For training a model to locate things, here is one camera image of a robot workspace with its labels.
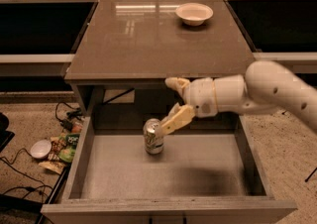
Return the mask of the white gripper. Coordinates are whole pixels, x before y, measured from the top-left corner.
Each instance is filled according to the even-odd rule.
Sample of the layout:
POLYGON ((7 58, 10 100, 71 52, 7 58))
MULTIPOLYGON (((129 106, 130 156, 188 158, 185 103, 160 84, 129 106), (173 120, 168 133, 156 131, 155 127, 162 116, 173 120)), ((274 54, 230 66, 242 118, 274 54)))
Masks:
POLYGON ((188 125, 193 118, 213 117, 218 113, 215 85, 212 78, 200 78, 190 82, 186 78, 168 77, 165 85, 183 96, 185 105, 176 103, 160 122, 164 135, 188 125))

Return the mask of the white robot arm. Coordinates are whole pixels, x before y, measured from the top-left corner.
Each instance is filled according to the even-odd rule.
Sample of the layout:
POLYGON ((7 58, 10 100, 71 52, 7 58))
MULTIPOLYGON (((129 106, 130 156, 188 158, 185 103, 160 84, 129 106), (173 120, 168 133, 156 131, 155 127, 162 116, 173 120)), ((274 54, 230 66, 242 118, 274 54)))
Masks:
POLYGON ((317 89, 274 61, 255 61, 243 75, 193 81, 170 77, 165 85, 177 91, 184 101, 183 105, 174 105, 160 123, 165 135, 195 117, 213 117, 221 112, 269 114, 278 107, 317 131, 317 89))

